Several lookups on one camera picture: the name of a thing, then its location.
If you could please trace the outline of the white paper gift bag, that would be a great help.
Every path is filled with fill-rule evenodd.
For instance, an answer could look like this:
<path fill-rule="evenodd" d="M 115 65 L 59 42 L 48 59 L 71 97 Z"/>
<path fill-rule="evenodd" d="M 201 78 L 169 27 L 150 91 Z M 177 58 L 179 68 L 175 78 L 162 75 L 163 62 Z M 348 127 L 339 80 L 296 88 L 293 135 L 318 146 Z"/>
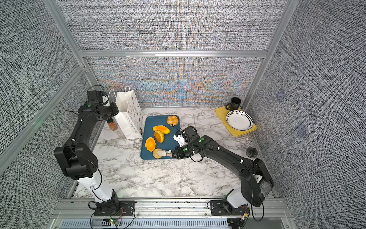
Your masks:
<path fill-rule="evenodd" d="M 143 135 L 143 113 L 137 100 L 135 91 L 126 86 L 123 92 L 115 92 L 115 103 L 119 113 L 114 117 L 119 128 L 127 139 L 142 138 Z"/>

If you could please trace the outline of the small round brown bun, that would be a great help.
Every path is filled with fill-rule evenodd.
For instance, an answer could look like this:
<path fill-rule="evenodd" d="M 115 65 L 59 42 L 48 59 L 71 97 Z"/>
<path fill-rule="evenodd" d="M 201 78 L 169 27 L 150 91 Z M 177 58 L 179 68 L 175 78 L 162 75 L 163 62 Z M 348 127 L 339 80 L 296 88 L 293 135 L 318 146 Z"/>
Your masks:
<path fill-rule="evenodd" d="M 159 148 L 156 148 L 154 151 L 153 151 L 153 157 L 156 158 L 156 159 L 160 159 L 162 156 L 158 154 L 158 152 L 162 151 L 162 149 L 159 149 Z"/>

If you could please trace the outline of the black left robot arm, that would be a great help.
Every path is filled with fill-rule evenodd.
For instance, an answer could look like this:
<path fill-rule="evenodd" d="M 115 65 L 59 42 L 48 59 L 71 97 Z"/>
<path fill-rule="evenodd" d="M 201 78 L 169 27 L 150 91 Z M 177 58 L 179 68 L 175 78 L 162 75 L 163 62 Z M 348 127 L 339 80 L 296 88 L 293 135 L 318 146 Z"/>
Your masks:
<path fill-rule="evenodd" d="M 104 181 L 96 155 L 89 142 L 96 124 L 112 120 L 118 114 L 115 103 L 109 102 L 104 90 L 87 90 L 87 101 L 77 111 L 75 127 L 63 146 L 54 150 L 62 173 L 83 185 L 99 205 L 117 201 L 115 191 Z"/>

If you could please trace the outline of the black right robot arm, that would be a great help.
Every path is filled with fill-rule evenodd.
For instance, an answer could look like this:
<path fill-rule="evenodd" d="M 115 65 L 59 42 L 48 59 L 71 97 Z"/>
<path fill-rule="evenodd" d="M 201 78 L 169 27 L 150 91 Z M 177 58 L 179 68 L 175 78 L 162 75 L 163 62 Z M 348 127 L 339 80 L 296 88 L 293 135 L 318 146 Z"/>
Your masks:
<path fill-rule="evenodd" d="M 221 164 L 240 179 L 241 195 L 252 206 L 260 207 L 272 191 L 273 179 L 261 159 L 251 160 L 233 153 L 211 137 L 199 136 L 192 126 L 177 131 L 173 138 L 179 144 L 173 152 L 173 158 L 184 159 L 200 154 Z"/>

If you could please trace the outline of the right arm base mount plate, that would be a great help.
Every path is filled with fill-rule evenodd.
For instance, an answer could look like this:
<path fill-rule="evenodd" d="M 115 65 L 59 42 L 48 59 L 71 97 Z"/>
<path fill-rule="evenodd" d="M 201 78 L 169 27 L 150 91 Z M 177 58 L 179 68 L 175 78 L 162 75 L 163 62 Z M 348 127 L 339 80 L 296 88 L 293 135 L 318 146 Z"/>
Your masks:
<path fill-rule="evenodd" d="M 243 219 L 247 219 L 250 215 L 247 204 L 235 208 L 226 200 L 211 200 L 207 203 L 207 208 L 211 211 L 212 216 L 241 216 Z"/>

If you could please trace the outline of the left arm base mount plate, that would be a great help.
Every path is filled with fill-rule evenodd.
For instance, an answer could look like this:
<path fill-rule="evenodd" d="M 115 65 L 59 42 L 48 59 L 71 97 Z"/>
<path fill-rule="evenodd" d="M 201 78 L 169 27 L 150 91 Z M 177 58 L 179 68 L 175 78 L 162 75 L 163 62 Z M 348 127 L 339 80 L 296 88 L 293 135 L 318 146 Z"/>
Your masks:
<path fill-rule="evenodd" d="M 101 216 L 133 216 L 135 201 L 119 201 L 119 203 L 96 203 L 94 215 Z"/>

